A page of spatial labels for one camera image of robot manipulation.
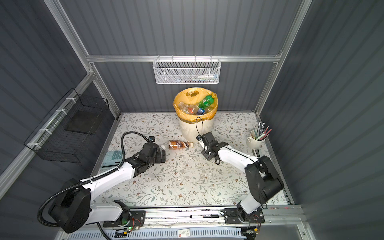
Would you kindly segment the brown label drink bottle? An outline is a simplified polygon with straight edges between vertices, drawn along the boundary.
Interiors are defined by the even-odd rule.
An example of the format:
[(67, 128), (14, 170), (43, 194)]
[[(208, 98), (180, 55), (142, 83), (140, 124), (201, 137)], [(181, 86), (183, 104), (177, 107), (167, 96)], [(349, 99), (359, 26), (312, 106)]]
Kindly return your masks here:
[(180, 150), (180, 149), (192, 148), (193, 146), (194, 146), (194, 143), (192, 143), (192, 142), (185, 142), (185, 141), (180, 141), (180, 140), (169, 141), (169, 149), (170, 150)]

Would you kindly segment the blue band clear bottle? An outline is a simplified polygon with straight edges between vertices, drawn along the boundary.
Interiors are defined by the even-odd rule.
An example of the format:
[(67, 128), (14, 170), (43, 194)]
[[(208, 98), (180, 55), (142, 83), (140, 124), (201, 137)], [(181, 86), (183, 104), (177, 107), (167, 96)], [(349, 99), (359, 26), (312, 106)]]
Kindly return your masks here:
[(195, 115), (197, 115), (197, 116), (201, 116), (201, 115), (204, 115), (204, 114), (205, 114), (205, 110), (201, 109), (201, 108), (198, 108), (196, 110), (196, 113), (195, 113)]

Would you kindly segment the green Sprite bottle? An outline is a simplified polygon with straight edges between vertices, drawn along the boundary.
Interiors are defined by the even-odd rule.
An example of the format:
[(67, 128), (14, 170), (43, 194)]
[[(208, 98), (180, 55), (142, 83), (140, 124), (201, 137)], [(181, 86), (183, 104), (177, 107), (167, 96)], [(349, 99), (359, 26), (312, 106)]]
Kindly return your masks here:
[(211, 95), (205, 96), (199, 103), (198, 106), (200, 109), (205, 110), (206, 108), (210, 107), (212, 104), (214, 104), (215, 99), (217, 98), (216, 93), (212, 93)]

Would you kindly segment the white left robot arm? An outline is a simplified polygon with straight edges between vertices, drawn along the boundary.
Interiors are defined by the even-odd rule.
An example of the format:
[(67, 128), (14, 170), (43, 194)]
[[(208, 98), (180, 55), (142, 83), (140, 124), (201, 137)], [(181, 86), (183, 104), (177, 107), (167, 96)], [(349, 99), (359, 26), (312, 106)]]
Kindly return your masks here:
[(145, 143), (141, 151), (103, 174), (81, 181), (67, 181), (58, 193), (48, 199), (52, 204), (48, 214), (54, 222), (45, 221), (42, 213), (39, 213), (39, 220), (49, 226), (60, 227), (66, 233), (73, 233), (84, 225), (105, 221), (118, 221), (125, 225), (130, 211), (128, 206), (121, 201), (96, 204), (94, 199), (112, 187), (139, 176), (154, 164), (165, 161), (164, 146), (154, 142)]

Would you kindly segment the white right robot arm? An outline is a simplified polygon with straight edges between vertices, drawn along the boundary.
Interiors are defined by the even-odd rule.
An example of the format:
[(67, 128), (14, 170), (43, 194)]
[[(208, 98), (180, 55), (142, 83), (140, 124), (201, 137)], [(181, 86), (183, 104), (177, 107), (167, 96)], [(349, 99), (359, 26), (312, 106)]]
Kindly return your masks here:
[(274, 164), (267, 156), (255, 157), (242, 153), (228, 143), (218, 142), (211, 132), (196, 137), (202, 154), (215, 163), (228, 163), (246, 175), (249, 193), (235, 208), (222, 210), (226, 224), (265, 222), (262, 206), (284, 188)]

